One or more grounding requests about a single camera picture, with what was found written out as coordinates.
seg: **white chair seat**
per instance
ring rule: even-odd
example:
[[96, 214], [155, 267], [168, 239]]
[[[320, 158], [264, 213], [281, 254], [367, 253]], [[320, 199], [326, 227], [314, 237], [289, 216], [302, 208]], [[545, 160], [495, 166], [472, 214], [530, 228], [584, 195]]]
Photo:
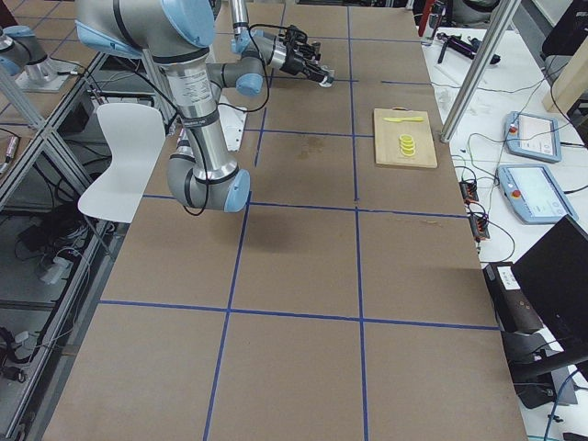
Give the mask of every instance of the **white chair seat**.
[[92, 218], [130, 223], [164, 146], [162, 116], [155, 108], [132, 103], [105, 104], [96, 114], [112, 161], [77, 207]]

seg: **white desk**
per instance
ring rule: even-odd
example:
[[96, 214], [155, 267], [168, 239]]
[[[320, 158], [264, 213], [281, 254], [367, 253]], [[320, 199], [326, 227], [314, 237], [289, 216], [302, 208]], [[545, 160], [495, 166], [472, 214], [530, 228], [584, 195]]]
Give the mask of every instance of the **white desk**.
[[[482, 29], [456, 29], [441, 28], [440, 32], [447, 34], [462, 34], [476, 37], [482, 40]], [[424, 57], [431, 79], [435, 86], [435, 97], [441, 118], [445, 120], [455, 97], [458, 94], [456, 88], [442, 85], [461, 85], [471, 61], [459, 53], [447, 48], [442, 64], [437, 64], [441, 51], [441, 43], [436, 42], [430, 47], [423, 47]], [[532, 55], [526, 48], [523, 39], [513, 31], [505, 33], [499, 45], [497, 53], [502, 57], [501, 61], [490, 66], [484, 73], [480, 87], [485, 89], [500, 89], [513, 91], [522, 87], [537, 85], [543, 78], [543, 73], [535, 64]], [[502, 151], [502, 144], [491, 142], [480, 136], [474, 136], [470, 140], [468, 151], [468, 138], [471, 133], [481, 133], [493, 140], [503, 139], [504, 119], [511, 111], [520, 111], [526, 104], [525, 112], [537, 115], [551, 116], [560, 121], [564, 126], [567, 121], [560, 114], [549, 114], [543, 108], [541, 100], [548, 93], [547, 81], [535, 87], [517, 93], [490, 92], [479, 90], [473, 97], [468, 111], [461, 120], [458, 130], [451, 140], [450, 149], [454, 155], [465, 159], [462, 161], [454, 156], [454, 165], [466, 165], [472, 168], [478, 178], [485, 176], [482, 171], [472, 167], [469, 158], [474, 158], [474, 164], [493, 174], [498, 163], [500, 164], [532, 164], [537, 161], [514, 156]], [[560, 138], [566, 142], [582, 143], [582, 140], [571, 125], [565, 125], [560, 129]], [[583, 187], [588, 184], [588, 151], [578, 147], [563, 147], [563, 159], [558, 164], [550, 164], [549, 169], [564, 190]], [[458, 177], [463, 169], [457, 168]], [[551, 227], [550, 225], [525, 225], [521, 222], [509, 207], [502, 191], [495, 187], [492, 190], [491, 179], [482, 179], [478, 183], [478, 192], [481, 204], [490, 211], [490, 220], [510, 232], [515, 240], [516, 248], [510, 258], [516, 261]], [[588, 230], [588, 190], [569, 195], [570, 203], [578, 212], [580, 224]], [[491, 239], [481, 244], [480, 260], [498, 261], [507, 257], [512, 251], [510, 239], [499, 229], [490, 227]], [[545, 333], [547, 341], [552, 340], [548, 332]], [[575, 381], [585, 386], [586, 381], [576, 376]], [[578, 391], [579, 404], [576, 406], [560, 406], [556, 414], [564, 419], [562, 423], [554, 423], [549, 433], [550, 437], [562, 439], [563, 432], [573, 432], [588, 435], [588, 392]], [[526, 430], [529, 435], [543, 436], [547, 424], [547, 415], [551, 411], [551, 403], [529, 411], [521, 404], [521, 412], [525, 420]]]

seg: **black monitor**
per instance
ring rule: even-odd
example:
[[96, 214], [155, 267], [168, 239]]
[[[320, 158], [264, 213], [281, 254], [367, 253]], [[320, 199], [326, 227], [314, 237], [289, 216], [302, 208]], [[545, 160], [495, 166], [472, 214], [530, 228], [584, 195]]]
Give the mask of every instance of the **black monitor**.
[[588, 234], [565, 216], [512, 270], [523, 293], [564, 349], [543, 352], [541, 359], [534, 354], [511, 363], [515, 384], [544, 381], [542, 376], [569, 365], [576, 365], [588, 377]]

